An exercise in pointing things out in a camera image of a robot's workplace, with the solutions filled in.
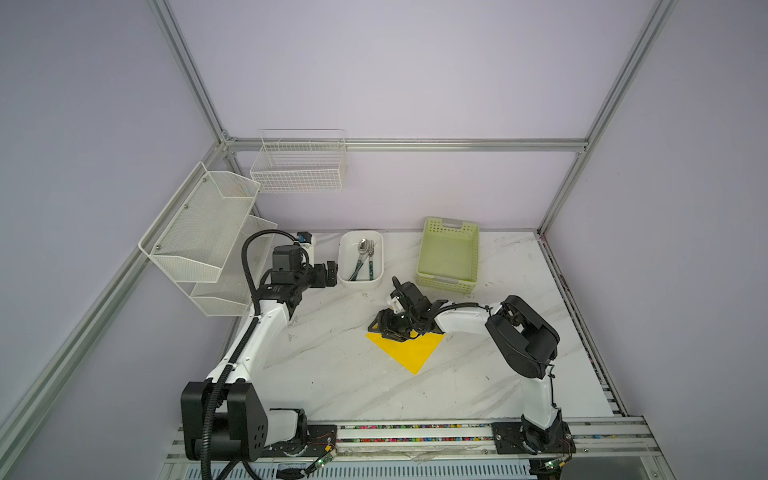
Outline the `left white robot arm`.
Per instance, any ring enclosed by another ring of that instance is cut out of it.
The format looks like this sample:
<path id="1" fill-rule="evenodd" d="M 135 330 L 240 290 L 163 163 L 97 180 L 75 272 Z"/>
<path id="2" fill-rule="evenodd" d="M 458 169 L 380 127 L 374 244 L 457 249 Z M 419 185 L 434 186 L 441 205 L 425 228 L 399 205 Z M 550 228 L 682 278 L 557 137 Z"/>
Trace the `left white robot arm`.
<path id="1" fill-rule="evenodd" d="M 297 454 L 308 443 L 300 408 L 266 408 L 255 377 L 277 336 L 287 327 L 303 293 L 336 284 L 334 263 L 315 264 L 314 246 L 302 240 L 276 247 L 268 280 L 244 273 L 253 301 L 247 323 L 219 364 L 181 394 L 186 457 L 193 461 L 254 461 L 262 453 Z"/>

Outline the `fork with green handle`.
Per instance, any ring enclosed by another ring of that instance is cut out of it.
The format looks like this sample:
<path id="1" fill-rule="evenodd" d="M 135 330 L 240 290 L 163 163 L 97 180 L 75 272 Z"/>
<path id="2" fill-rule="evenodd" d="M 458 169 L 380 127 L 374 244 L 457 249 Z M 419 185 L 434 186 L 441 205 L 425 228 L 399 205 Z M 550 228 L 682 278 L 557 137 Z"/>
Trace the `fork with green handle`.
<path id="1" fill-rule="evenodd" d="M 375 254 L 375 241 L 370 240 L 368 244 L 367 259 L 368 259 L 368 279 L 373 281 L 375 279 L 373 256 Z"/>

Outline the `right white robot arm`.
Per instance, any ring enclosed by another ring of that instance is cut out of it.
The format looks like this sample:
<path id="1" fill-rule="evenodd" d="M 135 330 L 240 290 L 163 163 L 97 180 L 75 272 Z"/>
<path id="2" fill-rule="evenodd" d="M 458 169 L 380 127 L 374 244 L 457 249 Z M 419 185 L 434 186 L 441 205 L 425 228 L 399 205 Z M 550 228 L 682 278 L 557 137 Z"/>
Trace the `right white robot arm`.
<path id="1" fill-rule="evenodd" d="M 412 282 L 393 278 L 387 307 L 367 327 L 383 350 L 404 352 L 444 334 L 487 335 L 506 364 L 521 377 L 518 421 L 494 422 L 500 453 L 570 454 L 575 450 L 562 409 L 556 404 L 554 360 L 560 336 L 525 300 L 509 295 L 498 304 L 429 300 Z"/>

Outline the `yellow paper napkin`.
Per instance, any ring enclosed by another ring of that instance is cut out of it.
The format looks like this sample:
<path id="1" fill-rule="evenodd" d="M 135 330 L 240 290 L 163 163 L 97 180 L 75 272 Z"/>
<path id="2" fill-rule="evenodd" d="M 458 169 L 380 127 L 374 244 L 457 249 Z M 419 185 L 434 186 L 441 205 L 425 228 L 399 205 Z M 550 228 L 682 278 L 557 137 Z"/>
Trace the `yellow paper napkin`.
<path id="1" fill-rule="evenodd" d="M 443 335 L 436 333 L 410 338 L 404 342 L 385 339 L 381 334 L 372 332 L 367 333 L 366 337 L 413 375 L 422 370 L 444 339 Z"/>

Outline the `spoon with green handle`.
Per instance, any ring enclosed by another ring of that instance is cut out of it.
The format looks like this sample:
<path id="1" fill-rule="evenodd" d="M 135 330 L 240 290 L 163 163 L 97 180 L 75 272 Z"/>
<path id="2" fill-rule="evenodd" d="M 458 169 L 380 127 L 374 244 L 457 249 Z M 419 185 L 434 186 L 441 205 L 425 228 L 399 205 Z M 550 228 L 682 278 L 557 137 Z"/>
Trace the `spoon with green handle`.
<path id="1" fill-rule="evenodd" d="M 367 238 L 363 238 L 358 243 L 358 260 L 356 262 L 355 268 L 353 270 L 353 273 L 350 275 L 349 280 L 350 281 L 356 281 L 357 276 L 359 274 L 359 271 L 361 270 L 364 259 L 367 257 L 367 251 L 368 251 L 368 244 L 370 240 Z"/>

